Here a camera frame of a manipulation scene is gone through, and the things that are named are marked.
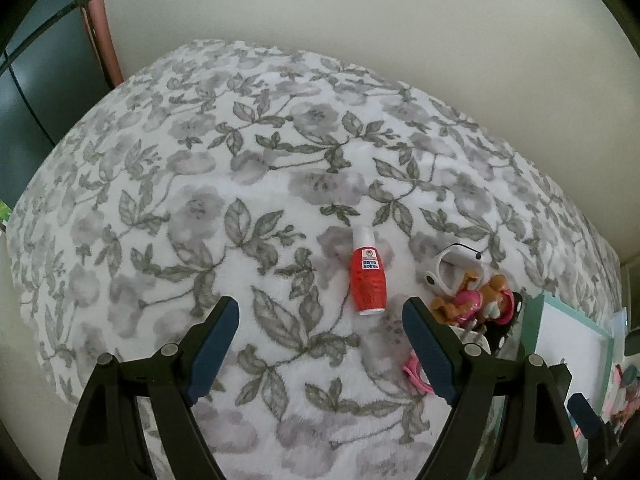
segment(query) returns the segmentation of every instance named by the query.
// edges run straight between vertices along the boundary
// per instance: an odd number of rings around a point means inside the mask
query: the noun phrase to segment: toy figure
[[[431,302],[433,317],[441,324],[476,330],[487,321],[498,325],[510,322],[514,299],[507,287],[507,278],[503,274],[496,274],[478,290],[469,289],[469,285],[477,279],[475,270],[467,270],[452,300],[435,298]]]

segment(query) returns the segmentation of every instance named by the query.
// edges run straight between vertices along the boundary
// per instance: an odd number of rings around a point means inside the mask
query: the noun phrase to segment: blue gripper pad
[[[604,422],[596,415],[589,401],[583,394],[573,394],[566,404],[566,408],[574,418],[575,423],[586,439],[596,438]]]
[[[220,365],[229,350],[231,341],[240,323],[238,302],[229,299],[225,309],[200,346],[191,364],[191,378],[186,395],[193,406],[200,397],[206,396],[210,390]]]
[[[453,383],[453,365],[411,301],[402,308],[402,325],[433,392],[449,406],[456,406],[460,394]]]

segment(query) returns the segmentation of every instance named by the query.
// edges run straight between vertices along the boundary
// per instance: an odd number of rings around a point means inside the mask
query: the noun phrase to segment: white bottle cap
[[[376,247],[376,235],[373,227],[356,226],[353,228],[353,249],[360,247]]]

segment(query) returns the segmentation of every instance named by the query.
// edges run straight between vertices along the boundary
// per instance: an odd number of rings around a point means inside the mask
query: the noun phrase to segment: white wall
[[[105,0],[125,75],[194,38],[353,61],[507,139],[640,251],[640,60],[600,0]]]
[[[36,474],[54,480],[75,406],[45,380],[34,333],[20,318],[10,266],[0,232],[0,419]]]

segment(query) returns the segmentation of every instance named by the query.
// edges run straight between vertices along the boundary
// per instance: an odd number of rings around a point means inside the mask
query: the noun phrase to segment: white blanket
[[[382,316],[351,303],[355,222],[378,232]],[[219,295],[238,300],[232,350],[193,410],[233,480],[415,477],[448,409],[403,377],[399,313],[431,301],[422,269],[450,241],[485,251],[514,290],[596,322],[620,308],[614,251],[506,142],[362,67],[241,41],[194,41],[108,94],[8,233],[22,316],[70,402],[101,352],[149,356]]]

